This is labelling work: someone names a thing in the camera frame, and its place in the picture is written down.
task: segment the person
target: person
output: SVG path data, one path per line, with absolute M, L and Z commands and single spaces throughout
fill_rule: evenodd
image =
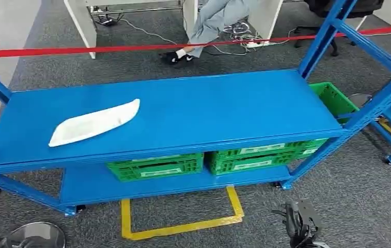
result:
M 215 40 L 225 27 L 248 16 L 259 1 L 263 0 L 209 0 L 198 13 L 188 43 L 199 44 Z M 177 51 L 162 54 L 161 59 L 169 65 L 189 63 L 194 57 L 200 57 L 203 48 L 185 46 Z

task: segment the shelf upright post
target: shelf upright post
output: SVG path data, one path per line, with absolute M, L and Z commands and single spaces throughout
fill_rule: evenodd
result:
M 344 128 L 349 132 L 343 136 L 330 138 L 323 146 L 321 146 L 313 155 L 301 163 L 294 171 L 291 172 L 292 178 L 281 182 L 283 189 L 290 189 L 291 184 L 312 169 L 320 161 L 325 159 L 329 154 L 339 148 L 353 135 L 367 126 L 369 123 L 380 116 L 384 111 L 391 107 L 391 80 L 384 86 L 374 97 L 358 112 L 352 114 L 350 120 L 345 124 Z

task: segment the desk leg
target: desk leg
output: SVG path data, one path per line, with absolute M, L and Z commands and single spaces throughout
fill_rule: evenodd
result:
M 251 9 L 248 22 L 262 39 L 270 39 L 282 2 L 283 0 L 261 1 L 257 8 Z
M 187 36 L 191 36 L 198 16 L 198 0 L 185 0 L 183 2 L 183 27 Z
M 84 0 L 64 0 L 66 8 L 83 39 L 84 45 L 88 48 L 97 46 L 97 31 L 93 23 L 92 17 Z M 89 53 L 92 58 L 95 58 L 95 53 Z

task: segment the green plastic crate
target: green plastic crate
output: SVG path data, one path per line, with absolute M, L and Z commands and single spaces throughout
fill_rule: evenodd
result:
M 318 138 L 318 139 L 314 139 L 312 141 L 305 141 L 303 146 L 301 147 L 301 149 L 306 148 L 306 147 L 315 147 L 315 146 L 320 147 L 327 140 L 328 140 L 328 138 Z
M 295 155 L 295 159 L 303 159 L 303 158 L 307 158 L 307 157 L 311 156 L 311 154 L 316 152 L 318 150 L 318 148 L 320 148 L 320 146 L 322 146 L 322 145 L 323 144 L 321 144 L 319 146 L 303 147 L 302 150 Z
M 209 167 L 212 174 L 219 175 L 224 173 L 246 171 L 248 169 L 287 164 L 294 158 L 295 153 L 296 151 L 287 151 L 265 156 L 255 156 L 232 160 L 220 159 L 215 155 L 215 153 L 209 153 L 208 161 L 210 162 Z
M 107 167 L 119 180 L 132 181 L 200 172 L 203 168 L 203 159 L 203 153 L 192 153 L 181 156 L 112 162 L 108 163 Z
M 309 86 L 319 96 L 320 100 L 326 105 L 327 109 L 334 117 L 359 110 L 358 107 L 356 107 L 355 104 L 353 104 L 349 98 L 341 93 L 331 82 L 310 84 Z M 347 118 L 338 120 L 340 124 L 344 124 L 347 121 Z
M 241 159 L 241 158 L 263 156 L 263 155 L 286 152 L 286 151 L 294 151 L 298 148 L 301 148 L 304 143 L 305 141 L 280 143 L 280 144 L 268 145 L 268 146 L 257 146 L 257 147 L 249 147 L 249 148 L 242 148 L 242 149 L 214 151 L 213 153 L 215 153 L 217 159 L 223 159 L 223 160 Z

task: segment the red barrier tape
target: red barrier tape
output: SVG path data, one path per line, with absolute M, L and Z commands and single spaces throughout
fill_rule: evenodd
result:
M 363 35 L 376 35 L 376 34 L 388 34 L 391 33 L 391 27 L 366 29 L 359 31 Z M 345 34 L 337 33 L 336 37 L 342 37 Z M 257 42 L 280 42 L 286 40 L 304 40 L 314 39 L 315 35 L 305 36 L 293 36 L 293 37 L 281 37 L 271 38 L 266 40 L 257 40 Z M 16 56 L 40 56 L 40 55 L 54 55 L 54 54 L 75 54 L 75 53 L 104 53 L 104 52 L 122 52 L 122 51 L 137 51 L 137 50 L 156 50 L 156 49 L 171 49 L 182 47 L 198 47 L 207 45 L 226 45 L 226 44 L 240 44 L 255 42 L 248 41 L 219 41 L 200 44 L 160 44 L 160 45 L 119 45 L 119 46 L 101 46 L 97 48 L 33 48 L 33 49 L 7 49 L 0 50 L 0 57 L 16 57 Z

